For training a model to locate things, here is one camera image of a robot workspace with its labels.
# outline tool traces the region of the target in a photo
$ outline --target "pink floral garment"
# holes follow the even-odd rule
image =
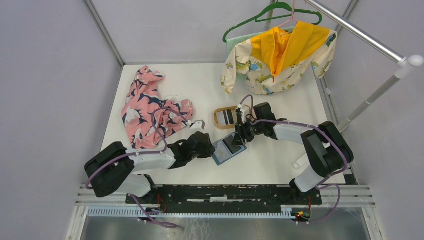
[[[176,102],[174,100],[160,100],[157,81],[164,80],[165,76],[148,66],[142,67],[135,74],[134,82],[126,96],[125,106],[121,115],[126,133],[134,149],[152,149],[161,141],[161,137],[153,128],[156,125],[158,131],[165,138],[185,128],[183,119],[175,113],[159,110],[158,108],[171,108],[187,120],[191,120],[194,114],[193,103],[190,100]]]

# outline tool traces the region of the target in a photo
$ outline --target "gray floor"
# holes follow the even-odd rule
[[[312,219],[328,213],[313,209]],[[369,240],[360,208],[337,209],[328,219],[296,226],[287,219],[162,218],[179,225],[165,229],[134,218],[88,217],[83,240]]]

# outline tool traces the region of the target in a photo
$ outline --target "white wall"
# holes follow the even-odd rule
[[[231,27],[258,15],[270,0],[172,0],[140,1],[93,0],[108,32],[126,63],[224,62],[227,47],[222,41]],[[284,1],[293,5],[292,0]],[[322,0],[343,14],[350,0]],[[297,9],[313,7],[297,0]],[[290,14],[277,9],[274,16]],[[296,14],[304,21],[317,21],[307,14]],[[272,21],[272,26],[288,18]],[[335,28],[323,17],[321,26]],[[227,39],[262,32],[265,22],[248,23],[233,30]]]
[[[361,1],[351,21],[400,54],[424,55],[424,1]],[[341,118],[397,66],[344,31],[326,75]],[[369,184],[387,239],[423,239],[424,67],[401,80],[345,132],[360,181]]]
[[[119,66],[81,0],[0,7],[0,239],[64,239]]]

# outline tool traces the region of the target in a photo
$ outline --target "jacket sleeve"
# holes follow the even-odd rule
[[[320,47],[312,59],[312,69],[319,79],[324,77],[330,68],[336,49],[337,32],[331,31],[325,44]]]
[[[249,56],[252,51],[252,45],[249,43],[237,44],[229,54],[221,75],[221,85],[224,87],[227,94],[233,92],[236,84],[236,75],[247,74],[250,69]]]

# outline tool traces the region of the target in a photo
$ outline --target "white table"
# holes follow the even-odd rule
[[[101,149],[120,141],[131,147],[122,122],[121,110],[134,76],[143,65],[125,65],[119,81],[112,111],[107,124]],[[190,99],[194,103],[194,120],[204,120],[205,133],[214,143],[233,129],[220,130],[214,125],[215,109],[236,106],[248,94],[252,94],[244,82],[237,82],[233,93],[228,95],[221,86],[223,63],[203,64],[154,64],[149,67],[166,75],[158,85],[162,99],[177,95],[179,100]],[[274,95],[253,95],[254,104],[268,102],[275,117],[318,125],[327,120],[320,92],[311,68],[298,85],[288,92]],[[187,139],[194,131],[183,129],[167,138],[169,144]],[[195,159],[187,166],[167,170],[154,169],[140,173],[149,174],[156,184],[167,185],[263,185],[288,184],[309,165],[295,169],[292,164],[303,154],[302,145],[289,141],[277,141],[263,135],[256,136],[247,150],[226,163],[217,166],[212,158]],[[345,184],[343,175],[336,175],[328,183]]]

